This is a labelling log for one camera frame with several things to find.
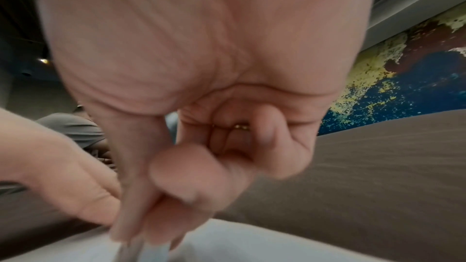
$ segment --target wall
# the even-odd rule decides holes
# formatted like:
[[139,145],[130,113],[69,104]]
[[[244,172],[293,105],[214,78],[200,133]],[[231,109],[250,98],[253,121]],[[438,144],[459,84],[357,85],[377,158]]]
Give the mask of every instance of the wall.
[[36,120],[52,113],[70,113],[76,103],[59,82],[16,78],[6,108]]
[[466,109],[466,2],[362,51],[319,134]]
[[11,84],[13,82],[13,77],[0,68],[0,108],[5,108],[8,102],[8,97],[10,96]]

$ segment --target dark ceiling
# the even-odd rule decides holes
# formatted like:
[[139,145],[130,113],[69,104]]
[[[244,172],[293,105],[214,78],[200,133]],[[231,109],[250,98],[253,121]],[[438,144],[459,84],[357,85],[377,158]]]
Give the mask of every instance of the dark ceiling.
[[53,67],[38,60],[44,55],[34,0],[0,0],[0,65],[15,76],[57,80]]

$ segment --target hand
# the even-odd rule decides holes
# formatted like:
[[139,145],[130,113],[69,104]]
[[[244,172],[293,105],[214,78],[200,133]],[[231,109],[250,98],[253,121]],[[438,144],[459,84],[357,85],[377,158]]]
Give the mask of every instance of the hand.
[[116,173],[74,142],[0,109],[0,180],[19,182],[63,212],[112,225],[119,209]]
[[[258,172],[284,178],[310,163],[371,0],[38,5],[58,70],[105,131],[121,172],[113,237],[143,229],[158,244],[225,208]],[[173,147],[163,116],[175,110]]]

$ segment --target colorful mural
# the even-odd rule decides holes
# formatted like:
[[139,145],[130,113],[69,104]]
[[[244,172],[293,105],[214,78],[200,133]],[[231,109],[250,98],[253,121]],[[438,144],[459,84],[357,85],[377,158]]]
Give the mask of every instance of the colorful mural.
[[319,135],[466,109],[466,2],[362,51]]

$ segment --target gray shirt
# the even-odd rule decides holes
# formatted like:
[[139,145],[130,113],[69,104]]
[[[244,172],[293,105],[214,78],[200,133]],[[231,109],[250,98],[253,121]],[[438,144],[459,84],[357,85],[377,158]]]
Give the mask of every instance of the gray shirt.
[[94,122],[73,114],[55,113],[38,119],[37,123],[68,136],[83,149],[105,139]]

